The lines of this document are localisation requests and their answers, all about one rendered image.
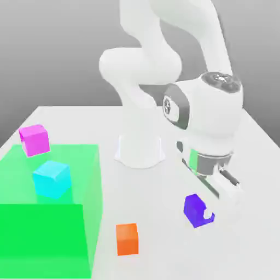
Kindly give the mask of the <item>small cyan cube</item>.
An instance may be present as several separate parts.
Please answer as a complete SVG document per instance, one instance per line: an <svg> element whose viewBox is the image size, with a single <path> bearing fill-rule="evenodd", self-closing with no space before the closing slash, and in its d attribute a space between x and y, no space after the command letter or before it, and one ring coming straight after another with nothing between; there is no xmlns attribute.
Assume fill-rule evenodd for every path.
<svg viewBox="0 0 280 280"><path fill-rule="evenodd" d="M67 164L48 160L32 172L38 195L59 199L72 187L70 167Z"/></svg>

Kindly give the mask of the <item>small orange cube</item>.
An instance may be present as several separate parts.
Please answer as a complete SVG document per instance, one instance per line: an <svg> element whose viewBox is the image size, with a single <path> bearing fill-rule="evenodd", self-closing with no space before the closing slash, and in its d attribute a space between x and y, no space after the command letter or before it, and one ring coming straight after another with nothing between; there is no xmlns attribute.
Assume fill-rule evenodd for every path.
<svg viewBox="0 0 280 280"><path fill-rule="evenodd" d="M134 255L139 253L137 224L116 225L117 255Z"/></svg>

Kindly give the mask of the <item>large green box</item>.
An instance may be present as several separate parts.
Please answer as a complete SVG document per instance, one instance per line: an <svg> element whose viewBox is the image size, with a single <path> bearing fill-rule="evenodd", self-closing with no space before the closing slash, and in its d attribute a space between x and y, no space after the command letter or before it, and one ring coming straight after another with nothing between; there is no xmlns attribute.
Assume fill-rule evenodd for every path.
<svg viewBox="0 0 280 280"><path fill-rule="evenodd" d="M48 160L70 167L59 199L34 187L32 172ZM0 278L90 278L102 208L97 145L53 144L34 157L13 145L0 159Z"/></svg>

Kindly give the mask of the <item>small magenta cube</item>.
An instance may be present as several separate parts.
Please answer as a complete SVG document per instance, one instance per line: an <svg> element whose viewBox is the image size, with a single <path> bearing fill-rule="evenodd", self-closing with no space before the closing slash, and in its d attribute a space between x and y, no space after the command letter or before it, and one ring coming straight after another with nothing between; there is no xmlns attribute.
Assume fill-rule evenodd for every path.
<svg viewBox="0 0 280 280"><path fill-rule="evenodd" d="M50 151L47 130L41 124L19 128L22 148L28 158Z"/></svg>

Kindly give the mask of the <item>small blue cube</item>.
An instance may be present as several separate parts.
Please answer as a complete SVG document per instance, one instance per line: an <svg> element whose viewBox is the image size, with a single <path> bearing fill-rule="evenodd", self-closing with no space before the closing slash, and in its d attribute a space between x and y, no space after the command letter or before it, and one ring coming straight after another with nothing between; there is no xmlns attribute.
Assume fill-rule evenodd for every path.
<svg viewBox="0 0 280 280"><path fill-rule="evenodd" d="M183 213L194 228L199 228L215 220L215 214L205 218L207 206L198 194L191 194L185 198Z"/></svg>

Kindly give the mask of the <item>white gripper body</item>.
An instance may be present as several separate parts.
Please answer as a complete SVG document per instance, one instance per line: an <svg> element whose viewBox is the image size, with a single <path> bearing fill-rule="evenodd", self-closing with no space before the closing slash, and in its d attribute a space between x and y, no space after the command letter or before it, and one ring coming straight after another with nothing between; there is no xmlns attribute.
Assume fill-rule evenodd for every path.
<svg viewBox="0 0 280 280"><path fill-rule="evenodd" d="M216 164L212 175L201 175L195 174L184 159L182 163L219 201L227 206L239 203L242 196L241 183L225 167Z"/></svg>

